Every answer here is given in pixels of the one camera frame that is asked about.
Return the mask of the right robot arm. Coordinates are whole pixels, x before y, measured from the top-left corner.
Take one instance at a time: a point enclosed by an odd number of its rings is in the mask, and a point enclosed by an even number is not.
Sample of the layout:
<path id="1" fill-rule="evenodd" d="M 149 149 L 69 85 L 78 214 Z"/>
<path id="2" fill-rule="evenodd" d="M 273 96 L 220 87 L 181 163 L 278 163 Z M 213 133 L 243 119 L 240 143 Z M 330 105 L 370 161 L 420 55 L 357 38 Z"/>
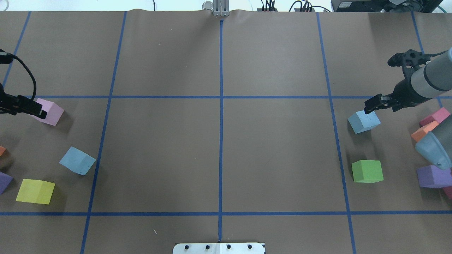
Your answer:
<path id="1" fill-rule="evenodd" d="M 413 108 L 432 100 L 452 88 L 451 50 L 424 54 L 416 50 L 393 55 L 387 62 L 401 67 L 404 79 L 391 94 L 378 94 L 365 102 L 364 113 L 391 108 Z M 423 158 L 439 169 L 451 169 L 451 112 L 445 108 L 428 115 L 419 122 L 425 130 L 421 137 L 415 134 L 415 149 Z"/>

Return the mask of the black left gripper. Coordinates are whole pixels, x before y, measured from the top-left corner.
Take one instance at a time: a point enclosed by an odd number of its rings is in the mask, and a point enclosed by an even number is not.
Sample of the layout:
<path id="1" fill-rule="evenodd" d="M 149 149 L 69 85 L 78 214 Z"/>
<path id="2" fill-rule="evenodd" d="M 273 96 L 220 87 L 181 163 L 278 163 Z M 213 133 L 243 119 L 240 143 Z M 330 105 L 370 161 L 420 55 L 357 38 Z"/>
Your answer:
<path id="1" fill-rule="evenodd" d="M 25 96 L 13 96 L 5 93 L 3 84 L 0 84 L 0 114 L 15 115 L 18 113 L 29 114 L 39 119 L 47 117 L 47 111 L 42 105 Z"/>

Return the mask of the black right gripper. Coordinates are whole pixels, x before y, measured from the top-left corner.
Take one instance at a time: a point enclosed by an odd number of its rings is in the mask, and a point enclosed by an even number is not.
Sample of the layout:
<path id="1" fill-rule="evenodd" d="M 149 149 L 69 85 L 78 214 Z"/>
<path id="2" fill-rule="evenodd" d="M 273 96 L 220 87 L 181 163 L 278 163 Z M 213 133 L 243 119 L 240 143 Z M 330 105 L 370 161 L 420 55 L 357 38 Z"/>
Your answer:
<path id="1" fill-rule="evenodd" d="M 364 104 L 365 114 L 387 108 L 392 108 L 392 111 L 399 111 L 402 108 L 416 107 L 421 104 L 421 96 L 414 91 L 409 81 L 402 80 L 388 96 L 378 94 L 366 100 Z"/>

